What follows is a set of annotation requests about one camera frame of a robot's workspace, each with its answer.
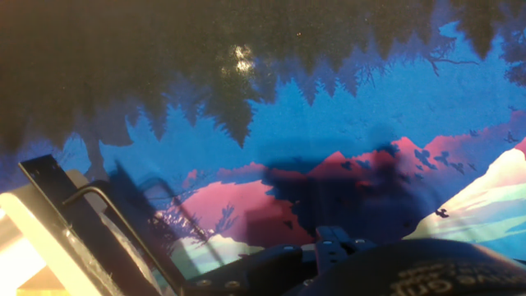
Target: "metal rod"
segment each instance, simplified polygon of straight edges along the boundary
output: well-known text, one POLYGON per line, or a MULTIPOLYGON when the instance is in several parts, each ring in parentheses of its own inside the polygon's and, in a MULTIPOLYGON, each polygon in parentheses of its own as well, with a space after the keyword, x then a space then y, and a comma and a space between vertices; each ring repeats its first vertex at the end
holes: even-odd
POLYGON ((139 234, 133 229, 132 225, 127 221, 127 219, 124 217, 124 215, 121 213, 120 210, 112 203, 112 201, 109 199, 109 196, 104 192, 103 189, 100 188, 100 186, 97 186, 97 183, 103 183, 107 184, 105 181, 93 181, 90 184, 87 184, 83 187, 80 187, 78 191, 73 194, 72 196, 68 197, 65 201, 63 201, 63 205, 68 206, 78 200, 80 197, 83 197, 85 194, 93 192, 97 194, 100 198, 102 198, 106 204, 112 208, 112 210, 115 211, 115 214, 117 214, 118 218, 124 223, 126 228, 131 232, 133 237, 137 240, 137 242, 141 245, 142 249, 146 253, 146 255, 152 260, 152 262, 155 264, 155 267, 159 270, 159 273, 166 279, 170 287, 172 287, 173 292, 175 292, 177 295, 180 294, 182 290, 182 282, 184 281, 184 276, 182 275, 181 271, 177 269, 178 279, 173 279, 168 272, 160 265, 157 258, 155 258, 154 254, 151 252, 151 250, 146 246, 145 242, 141 239, 139 234))
POLYGON ((219 263, 219 267, 224 266, 225 263, 224 263, 223 259, 218 254, 218 252, 214 249, 214 247, 212 247, 212 245, 209 243, 208 240, 210 238, 207 238, 206 231, 203 230, 197 224, 197 222, 195 222, 195 220, 192 218, 190 213, 188 213, 188 211, 184 208, 184 206, 182 206, 182 202, 179 199, 176 198, 176 196, 178 194, 175 194, 175 192, 172 191, 170 186, 161 178, 152 178, 152 179, 148 180, 145 183, 145 187, 146 188, 152 188, 153 186, 148 187, 148 185, 150 185, 150 183, 160 184, 160 186, 171 196, 171 198, 173 198, 173 203, 176 206, 179 207, 179 210, 182 213, 182 215, 184 216, 184 218, 191 224, 192 228, 196 231, 196 234, 199 237, 199 239, 205 244, 205 246, 208 249, 208 251, 210 252, 210 254, 212 254, 212 257, 219 263))

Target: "snowy mountain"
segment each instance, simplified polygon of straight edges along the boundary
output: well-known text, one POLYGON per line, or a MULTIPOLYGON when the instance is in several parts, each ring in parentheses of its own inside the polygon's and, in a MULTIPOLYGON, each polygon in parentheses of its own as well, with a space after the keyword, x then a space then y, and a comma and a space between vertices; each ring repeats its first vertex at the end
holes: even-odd
MULTIPOLYGON (((444 203, 439 213, 421 220, 405 237, 445 238, 488 243, 526 233, 526 159, 519 149, 503 153, 486 173, 444 203)), ((522 248, 508 243, 508 247, 522 248)), ((521 250, 498 250, 520 254, 521 250)))
MULTIPOLYGON (((188 280, 239 260, 243 255, 251 255, 261 250, 263 247, 251 247, 246 243, 236 242, 231 238, 224 238, 220 234, 216 234, 206 244, 200 243, 194 238, 179 239, 174 244, 171 259, 188 280)), ((161 289, 168 287, 168 283, 158 271, 153 271, 153 275, 161 289)))
POLYGON ((181 207, 195 214, 199 227, 251 246, 272 247, 281 243, 303 245, 311 237, 293 214, 290 201, 278 201, 267 194, 272 187, 260 181, 211 183, 196 190, 181 206, 172 206, 163 215, 181 207))

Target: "metal bracket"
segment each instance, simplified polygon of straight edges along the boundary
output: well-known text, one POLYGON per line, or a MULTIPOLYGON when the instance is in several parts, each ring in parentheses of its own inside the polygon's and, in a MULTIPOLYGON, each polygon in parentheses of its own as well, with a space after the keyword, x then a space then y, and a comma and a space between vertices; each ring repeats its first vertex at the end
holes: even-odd
POLYGON ((281 295, 305 279, 302 249, 281 245, 200 275, 183 288, 186 296, 281 295))
POLYGON ((316 229, 316 261, 318 274, 329 270, 334 264, 344 261, 348 255, 365 251, 376 245, 363 238, 350 238, 347 233, 337 226, 322 226, 316 229))
MULTIPOLYGON (((77 193, 77 188, 51 155, 21 162, 19 167, 42 194, 42 199, 22 202, 68 250, 72 258, 77 259, 80 266, 83 265, 82 260, 64 237, 63 231, 66 229, 69 235, 82 241, 125 295, 159 294, 85 198, 69 206, 63 205, 68 197, 77 193)), ((90 278, 97 283, 96 277, 90 278)), ((101 293, 113 295, 105 290, 104 283, 96 285, 101 293)))
POLYGON ((117 217, 122 221, 127 230, 133 235, 133 238, 139 243, 142 250, 145 252, 146 256, 154 263, 155 268, 159 273, 164 277, 166 282, 176 293, 181 290, 185 278, 182 275, 181 271, 169 260, 169 258, 164 258, 161 261, 158 256, 155 255, 151 246, 142 239, 142 237, 137 233, 137 231, 132 227, 132 224, 126 219, 125 215, 115 206, 111 198, 108 196, 106 191, 108 191, 110 184, 106 181, 93 181, 90 184, 87 184, 83 187, 80 187, 78 191, 72 196, 68 197, 65 201, 62 202, 64 206, 69 206, 76 201, 79 201, 81 197, 85 194, 93 192, 97 194, 102 200, 115 212, 117 217))

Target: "screw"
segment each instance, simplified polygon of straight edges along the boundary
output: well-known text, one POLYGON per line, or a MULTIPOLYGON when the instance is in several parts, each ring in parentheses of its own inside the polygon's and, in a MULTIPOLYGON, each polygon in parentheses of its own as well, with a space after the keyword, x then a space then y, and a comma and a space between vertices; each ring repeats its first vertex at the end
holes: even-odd
POLYGON ((241 285, 241 284, 239 284, 239 282, 236 281, 236 280, 231 280, 231 281, 229 281, 228 283, 224 284, 224 286, 225 286, 226 288, 237 288, 237 287, 239 287, 240 285, 241 285))
POLYGON ((212 284, 211 280, 200 280, 197 282, 197 285, 200 287, 206 287, 212 284))

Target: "pine tree silhouette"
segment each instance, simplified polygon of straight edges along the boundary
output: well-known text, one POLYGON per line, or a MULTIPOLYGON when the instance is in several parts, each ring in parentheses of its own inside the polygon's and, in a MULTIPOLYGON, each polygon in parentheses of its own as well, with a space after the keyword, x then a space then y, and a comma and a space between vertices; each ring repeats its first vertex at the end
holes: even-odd
MULTIPOLYGON (((459 30, 481 58, 495 28, 513 21, 503 7, 523 7, 511 0, 450 2, 459 30)), ((137 120, 138 108, 160 139, 169 104, 180 106, 191 123, 213 118, 243 146, 252 121, 248 101, 273 103, 278 77, 294 79, 312 104, 316 88, 332 95, 336 80, 356 95, 396 58, 425 58, 437 75, 438 62, 462 63, 447 59, 454 39, 440 35, 438 26, 452 20, 431 21, 433 8, 433 1, 419 0, 3 2, 0 150, 18 150, 28 131, 62 148, 77 132, 97 175, 104 172, 100 142, 129 145, 127 120, 137 120), (412 36, 417 42, 408 45, 412 36), (173 88, 181 84, 189 89, 173 88)), ((506 75, 526 84, 523 70, 506 75)))
POLYGON ((509 65, 505 72, 505 78, 517 86, 526 87, 526 35, 524 34, 524 30, 526 30, 526 9, 516 9, 510 13, 514 18, 509 25, 501 29, 504 39, 502 43, 504 53, 501 58, 509 65))
POLYGON ((233 205, 229 203, 227 204, 226 208, 221 210, 223 213, 223 216, 221 217, 219 222, 215 224, 215 231, 214 231, 215 234, 221 234, 224 231, 229 230, 233 226, 233 224, 239 218, 239 216, 235 216, 233 218, 230 217, 233 213, 233 210, 234 210, 233 205))

